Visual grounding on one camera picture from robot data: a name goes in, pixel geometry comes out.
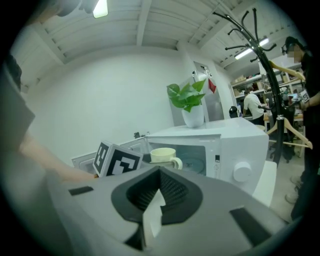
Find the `white card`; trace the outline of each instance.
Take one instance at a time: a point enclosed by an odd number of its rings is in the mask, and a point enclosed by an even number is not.
[[[302,97],[302,100],[303,100],[304,103],[307,103],[309,101],[309,99],[310,99],[306,90],[303,90],[300,93],[300,96]]]

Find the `fluorescent light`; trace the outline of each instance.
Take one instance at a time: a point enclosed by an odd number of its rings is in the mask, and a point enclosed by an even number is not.
[[[246,49],[245,51],[239,53],[238,55],[234,56],[236,60],[239,60],[240,58],[242,58],[243,56],[249,54],[252,52],[252,49]]]
[[[260,41],[259,45],[260,46],[264,46],[265,44],[269,43],[269,39],[268,38],[265,38],[263,39],[262,41]]]
[[[99,0],[93,10],[93,17],[101,18],[108,15],[107,0]]]
[[[263,39],[262,41],[260,41],[260,43],[259,43],[259,45],[260,46],[264,46],[265,44],[267,44],[267,43],[269,43],[269,39],[268,38],[265,38],[265,39]],[[244,50],[243,52],[241,52],[241,53],[239,53],[239,54],[237,54],[236,56],[234,56],[234,58],[236,59],[236,60],[239,60],[240,58],[242,58],[243,56],[245,56],[245,55],[247,55],[247,54],[249,54],[249,53],[251,53],[252,52],[252,49],[246,49],[246,50]]]

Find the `shoe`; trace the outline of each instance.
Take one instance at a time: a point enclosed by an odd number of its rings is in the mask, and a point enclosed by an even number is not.
[[[301,188],[301,186],[302,186],[302,181],[301,181],[301,178],[300,178],[300,176],[291,176],[291,178],[290,178],[290,181],[294,184],[294,185],[296,185],[299,189]]]
[[[284,198],[289,204],[294,205],[296,203],[296,201],[298,200],[298,197],[299,197],[298,188],[295,187],[294,192],[286,194]]]

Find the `mug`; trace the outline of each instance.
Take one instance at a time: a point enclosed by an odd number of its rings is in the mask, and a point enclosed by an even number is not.
[[[150,152],[151,164],[173,162],[174,168],[181,170],[183,167],[180,158],[176,157],[176,150],[170,147],[161,147]]]

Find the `man in white shirt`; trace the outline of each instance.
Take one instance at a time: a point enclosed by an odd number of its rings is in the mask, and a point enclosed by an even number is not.
[[[250,93],[250,89],[246,89],[244,91],[244,103],[243,103],[243,116],[245,116],[246,111],[250,110],[252,114],[252,123],[255,125],[264,126],[264,110],[262,108],[258,108],[261,106],[260,100],[257,95]]]

